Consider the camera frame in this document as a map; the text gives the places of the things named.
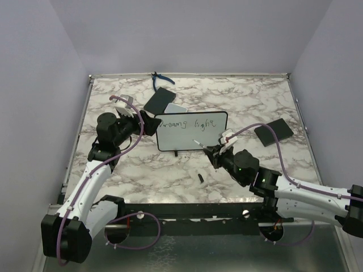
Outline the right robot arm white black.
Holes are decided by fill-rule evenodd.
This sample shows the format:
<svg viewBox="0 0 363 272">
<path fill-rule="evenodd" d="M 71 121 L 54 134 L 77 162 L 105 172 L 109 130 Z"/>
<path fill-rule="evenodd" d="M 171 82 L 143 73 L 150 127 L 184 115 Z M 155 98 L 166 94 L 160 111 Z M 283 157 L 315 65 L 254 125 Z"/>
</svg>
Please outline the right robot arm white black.
<svg viewBox="0 0 363 272">
<path fill-rule="evenodd" d="M 301 218 L 329 223 L 362 237 L 362 187 L 334 188 L 311 184 L 260 166 L 247 150 L 233 152 L 222 145 L 203 147 L 215 169 L 223 168 L 242 187 L 263 198 L 261 217 Z"/>
</svg>

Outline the small whiteboard black frame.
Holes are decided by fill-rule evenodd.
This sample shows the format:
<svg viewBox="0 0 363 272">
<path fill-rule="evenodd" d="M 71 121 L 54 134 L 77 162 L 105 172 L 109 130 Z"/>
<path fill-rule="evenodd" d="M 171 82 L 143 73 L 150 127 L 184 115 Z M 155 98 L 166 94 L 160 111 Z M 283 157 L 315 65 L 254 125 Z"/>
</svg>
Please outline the small whiteboard black frame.
<svg viewBox="0 0 363 272">
<path fill-rule="evenodd" d="M 156 115 L 162 122 L 157 128 L 157 146 L 162 152 L 193 151 L 218 144 L 220 134 L 227 128 L 225 111 L 165 113 Z"/>
</svg>

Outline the black whiteboard marker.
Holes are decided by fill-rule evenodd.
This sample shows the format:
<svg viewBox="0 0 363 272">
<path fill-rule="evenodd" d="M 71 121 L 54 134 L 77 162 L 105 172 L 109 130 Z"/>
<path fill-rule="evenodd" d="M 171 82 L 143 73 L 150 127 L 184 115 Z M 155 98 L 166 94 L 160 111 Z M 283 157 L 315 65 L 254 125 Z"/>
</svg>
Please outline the black whiteboard marker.
<svg viewBox="0 0 363 272">
<path fill-rule="evenodd" d="M 193 139 L 193 141 L 194 141 L 197 145 L 199 145 L 200 147 L 205 148 L 205 146 L 204 146 L 202 143 L 198 142 L 197 140 Z"/>
</svg>

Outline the black marker cap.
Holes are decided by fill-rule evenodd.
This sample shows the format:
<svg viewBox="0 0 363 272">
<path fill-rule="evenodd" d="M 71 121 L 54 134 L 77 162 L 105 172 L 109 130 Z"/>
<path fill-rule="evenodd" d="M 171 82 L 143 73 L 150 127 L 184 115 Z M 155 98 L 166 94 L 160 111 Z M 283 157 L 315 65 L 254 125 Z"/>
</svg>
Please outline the black marker cap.
<svg viewBox="0 0 363 272">
<path fill-rule="evenodd" d="M 204 178 L 202 177 L 202 175 L 200 173 L 198 174 L 198 178 L 200 180 L 200 183 L 202 184 L 204 182 Z"/>
</svg>

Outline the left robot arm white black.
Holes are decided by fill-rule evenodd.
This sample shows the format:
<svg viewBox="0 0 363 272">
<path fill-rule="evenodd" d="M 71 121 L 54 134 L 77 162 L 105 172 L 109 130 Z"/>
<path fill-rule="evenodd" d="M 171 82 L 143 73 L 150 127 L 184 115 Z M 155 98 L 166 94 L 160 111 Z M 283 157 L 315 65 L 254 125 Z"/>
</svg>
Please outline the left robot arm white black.
<svg viewBox="0 0 363 272">
<path fill-rule="evenodd" d="M 60 266 L 68 262 L 83 263 L 89 255 L 92 240 L 108 223 L 125 222 L 124 235 L 107 239 L 107 244 L 119 247 L 130 230 L 130 217 L 123 198 L 106 195 L 95 201 L 102 185 L 110 178 L 122 151 L 120 145 L 131 135 L 152 136 L 161 120 L 144 110 L 123 115 L 110 112 L 97 119 L 95 143 L 88 154 L 83 175 L 67 201 L 55 214 L 46 214 L 41 221 L 43 253 L 57 259 Z"/>
</svg>

